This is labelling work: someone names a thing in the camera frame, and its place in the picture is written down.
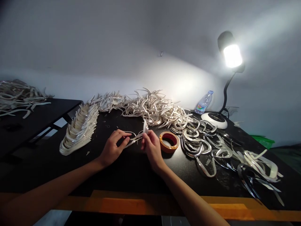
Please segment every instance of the orange tape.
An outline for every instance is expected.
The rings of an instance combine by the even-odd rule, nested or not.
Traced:
[[[174,146],[168,146],[163,143],[163,138],[170,139],[175,145]],[[174,153],[176,149],[179,147],[179,139],[176,135],[174,135],[171,132],[163,132],[160,134],[160,144],[161,144],[161,150],[166,153]]]

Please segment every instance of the finger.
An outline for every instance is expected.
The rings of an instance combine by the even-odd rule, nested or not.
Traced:
[[[121,145],[119,146],[119,148],[121,150],[123,150],[126,147],[126,145],[128,144],[128,142],[129,142],[129,137],[127,137],[127,138],[124,139],[124,141],[121,143]]]
[[[153,145],[153,143],[150,140],[150,137],[146,133],[143,133],[143,138],[145,139],[146,145],[149,145],[149,146]]]
[[[112,137],[112,140],[113,140],[114,142],[117,142],[117,141],[119,141],[119,139],[120,139],[121,137],[128,137],[128,136],[130,136],[130,135],[132,135],[132,134],[131,134],[131,133],[126,133],[126,132],[118,133],[117,135],[115,135],[115,136]]]
[[[141,150],[144,150],[144,148],[145,148],[144,143],[145,143],[145,139],[143,138],[141,141]]]
[[[112,133],[112,136],[116,136],[117,134],[119,134],[119,133],[121,133],[121,132],[123,132],[123,131],[120,130],[120,129],[118,129],[118,130],[116,130],[116,131],[114,131],[114,132]]]
[[[116,130],[114,130],[114,131],[112,132],[112,134],[111,134],[110,137],[113,137],[115,133],[116,133]]]
[[[151,142],[152,142],[153,144],[155,144],[155,143],[157,143],[157,142],[160,141],[159,138],[158,138],[158,136],[157,136],[157,135],[155,134],[155,132],[152,131],[152,130],[149,130],[149,131],[148,131],[148,136],[150,137]]]

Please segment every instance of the white wall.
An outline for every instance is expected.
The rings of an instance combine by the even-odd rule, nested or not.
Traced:
[[[301,108],[298,7],[276,0],[8,1],[0,15],[0,79],[83,101],[163,89],[186,108],[211,89],[210,108],[219,110],[231,72],[217,37],[231,30],[246,61],[228,89],[227,105],[240,107],[232,120],[278,145],[293,144],[301,141],[301,124],[292,120]],[[285,112],[292,116],[279,131]]]

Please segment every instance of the water bottle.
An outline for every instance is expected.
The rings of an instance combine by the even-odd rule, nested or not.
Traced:
[[[198,105],[194,110],[195,113],[198,113],[200,115],[205,113],[206,108],[211,103],[212,94],[213,94],[213,91],[209,90],[208,93],[205,96],[203,96],[203,98],[198,102]]]

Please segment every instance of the desk lamp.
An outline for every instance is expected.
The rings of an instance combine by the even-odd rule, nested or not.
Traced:
[[[228,123],[221,113],[225,109],[227,103],[227,88],[234,75],[236,73],[242,73],[245,70],[245,64],[242,60],[239,47],[236,44],[231,32],[225,31],[221,33],[217,39],[217,44],[222,56],[225,59],[226,66],[231,68],[234,73],[225,85],[224,104],[222,109],[218,113],[204,113],[202,114],[201,118],[211,122],[214,126],[217,126],[220,129],[225,129],[227,128]]]

